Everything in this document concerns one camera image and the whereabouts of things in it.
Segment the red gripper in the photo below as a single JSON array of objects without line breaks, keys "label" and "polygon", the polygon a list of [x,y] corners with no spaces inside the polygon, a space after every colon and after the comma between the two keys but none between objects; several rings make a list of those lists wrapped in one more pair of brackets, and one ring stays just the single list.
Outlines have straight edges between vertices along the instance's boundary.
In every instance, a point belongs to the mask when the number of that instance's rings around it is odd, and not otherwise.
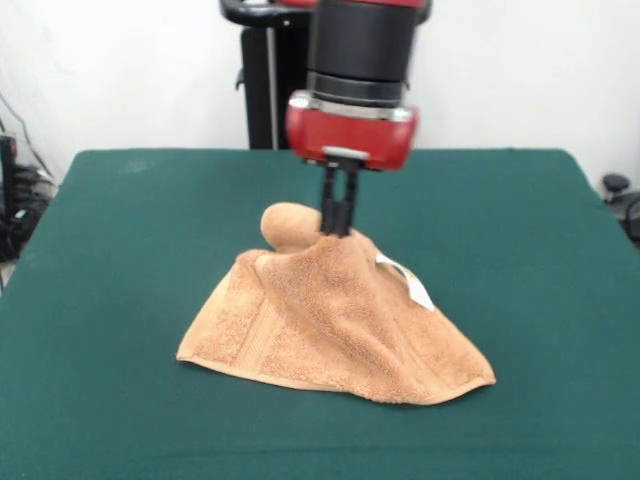
[{"label": "red gripper", "polygon": [[[358,160],[369,170],[403,168],[419,123],[413,107],[365,107],[321,100],[306,90],[289,99],[286,132],[291,149],[301,158],[324,162]],[[328,163],[321,199],[320,230],[339,237],[351,234],[358,171],[345,170],[343,198],[334,197],[338,165]]]}]

